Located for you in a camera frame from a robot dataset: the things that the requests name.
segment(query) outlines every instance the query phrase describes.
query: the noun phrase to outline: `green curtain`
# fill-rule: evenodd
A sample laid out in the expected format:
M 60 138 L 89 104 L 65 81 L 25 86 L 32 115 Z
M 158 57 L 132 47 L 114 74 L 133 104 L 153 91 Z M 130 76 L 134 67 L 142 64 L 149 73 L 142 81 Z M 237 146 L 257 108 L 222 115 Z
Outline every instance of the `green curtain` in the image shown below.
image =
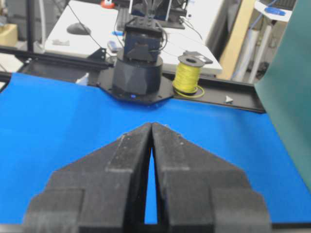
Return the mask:
M 298 0 L 277 55 L 255 87 L 311 191 L 311 0 Z

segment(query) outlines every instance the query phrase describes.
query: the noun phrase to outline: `spool of wire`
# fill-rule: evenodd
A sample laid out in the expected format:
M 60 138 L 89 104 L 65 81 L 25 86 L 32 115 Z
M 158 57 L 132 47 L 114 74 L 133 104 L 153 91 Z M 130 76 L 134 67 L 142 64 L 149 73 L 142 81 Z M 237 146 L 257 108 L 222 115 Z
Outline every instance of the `spool of wire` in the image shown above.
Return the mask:
M 200 59 L 188 55 L 178 57 L 180 61 L 177 66 L 173 88 L 176 93 L 187 98 L 200 98 L 205 94 L 202 87 L 198 85 L 201 68 L 205 65 Z

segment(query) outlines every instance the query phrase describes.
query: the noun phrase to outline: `blue table surface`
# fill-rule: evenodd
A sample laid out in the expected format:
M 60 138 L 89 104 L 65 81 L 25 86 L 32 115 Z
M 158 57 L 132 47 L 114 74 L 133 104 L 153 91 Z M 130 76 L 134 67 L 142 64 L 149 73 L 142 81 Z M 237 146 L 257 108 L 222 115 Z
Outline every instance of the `blue table surface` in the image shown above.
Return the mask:
M 146 122 L 167 125 L 242 168 L 272 222 L 311 222 L 311 194 L 268 115 L 175 99 L 140 106 L 95 87 L 16 73 L 0 94 L 0 223 L 21 223 L 54 170 Z M 147 223 L 156 221 L 150 173 Z

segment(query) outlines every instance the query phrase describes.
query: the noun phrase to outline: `yellow wire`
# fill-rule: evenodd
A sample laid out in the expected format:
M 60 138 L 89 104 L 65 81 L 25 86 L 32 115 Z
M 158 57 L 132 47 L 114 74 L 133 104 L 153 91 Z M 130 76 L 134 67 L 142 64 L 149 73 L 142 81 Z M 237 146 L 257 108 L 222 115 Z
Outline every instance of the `yellow wire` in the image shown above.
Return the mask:
M 179 63 L 177 66 L 176 76 L 173 81 L 173 87 L 176 93 L 187 98 L 200 98 L 205 94 L 202 87 L 198 85 L 201 68 L 191 67 L 183 63 Z M 193 96 L 200 89 L 201 94 Z

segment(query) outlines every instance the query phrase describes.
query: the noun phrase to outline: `white tube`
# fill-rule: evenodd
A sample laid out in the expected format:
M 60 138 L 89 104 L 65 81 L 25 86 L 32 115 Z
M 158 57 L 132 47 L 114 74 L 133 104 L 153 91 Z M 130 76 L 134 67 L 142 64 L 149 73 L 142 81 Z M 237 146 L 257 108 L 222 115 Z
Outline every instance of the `white tube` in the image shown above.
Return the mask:
M 253 66 L 253 69 L 252 69 L 252 72 L 251 72 L 251 75 L 250 75 L 249 81 L 248 81 L 249 83 L 254 83 L 254 81 L 255 81 L 255 77 L 256 77 L 261 59 L 263 57 L 263 53 L 267 47 L 267 43 L 268 43 L 271 31 L 272 31 L 272 25 L 268 25 L 266 28 L 266 31 L 264 32 L 263 39 L 262 39 L 261 45 L 259 47 L 258 55 L 254 61 L 254 66 Z
M 45 9 L 43 0 L 39 0 L 40 6 L 40 17 L 41 17 L 41 31 L 42 31 L 42 49 L 45 49 L 45 41 L 47 39 L 46 33 L 46 19 L 45 19 Z
M 241 51 L 239 58 L 239 65 L 232 76 L 232 80 L 236 82 L 242 82 L 245 76 L 248 64 L 251 60 L 252 54 L 254 52 L 256 42 L 259 36 L 259 31 L 249 30 L 244 41 L 244 46 Z

